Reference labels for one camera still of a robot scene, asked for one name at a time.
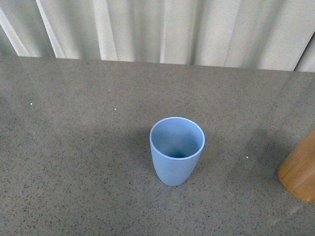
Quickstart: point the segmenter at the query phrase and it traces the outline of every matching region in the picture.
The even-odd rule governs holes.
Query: granite countertop
[[[0,59],[0,235],[313,235],[277,168],[315,126],[315,74]],[[160,119],[201,126],[189,179],[157,177]]]

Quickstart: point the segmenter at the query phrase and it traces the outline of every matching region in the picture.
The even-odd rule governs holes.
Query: blue cup
[[[163,183],[176,186],[191,175],[205,145],[205,135],[195,122],[169,117],[152,127],[150,144],[157,176]]]

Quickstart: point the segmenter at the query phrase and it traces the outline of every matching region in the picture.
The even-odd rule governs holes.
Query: curtain
[[[314,0],[0,0],[0,53],[315,71]]]

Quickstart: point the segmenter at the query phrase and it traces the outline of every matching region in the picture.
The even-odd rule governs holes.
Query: wooden cylinder
[[[278,176],[293,196],[315,203],[315,128],[281,163]]]

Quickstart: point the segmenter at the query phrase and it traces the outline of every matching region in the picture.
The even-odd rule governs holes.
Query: gray speckled countertop
[[[314,101],[314,73],[2,57],[0,235],[314,235],[276,175]],[[149,144],[170,116],[206,136],[177,187]]]

